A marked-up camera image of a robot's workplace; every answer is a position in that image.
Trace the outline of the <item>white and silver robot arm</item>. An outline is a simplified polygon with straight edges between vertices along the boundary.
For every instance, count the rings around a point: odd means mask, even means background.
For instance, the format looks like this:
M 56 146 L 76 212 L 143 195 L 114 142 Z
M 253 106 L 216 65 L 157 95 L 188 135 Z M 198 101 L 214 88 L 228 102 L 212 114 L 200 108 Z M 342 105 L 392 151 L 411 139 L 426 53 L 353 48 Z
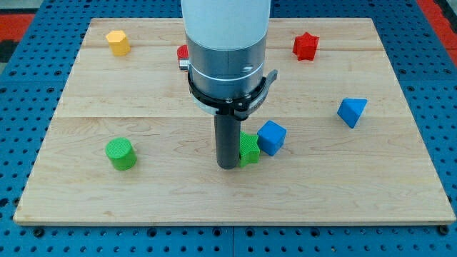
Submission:
M 261 83 L 270 0 L 181 0 L 194 101 L 236 100 Z

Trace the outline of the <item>red block behind arm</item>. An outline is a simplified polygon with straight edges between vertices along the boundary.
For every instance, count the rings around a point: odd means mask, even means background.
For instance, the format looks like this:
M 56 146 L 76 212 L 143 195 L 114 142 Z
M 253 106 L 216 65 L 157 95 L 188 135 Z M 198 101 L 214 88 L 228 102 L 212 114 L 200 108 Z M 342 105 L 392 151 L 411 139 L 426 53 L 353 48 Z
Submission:
M 181 45 L 178 47 L 177 51 L 177 58 L 178 58 L 178 64 L 179 68 L 181 70 L 187 71 L 189 69 L 189 51 L 188 51 L 188 46 Z

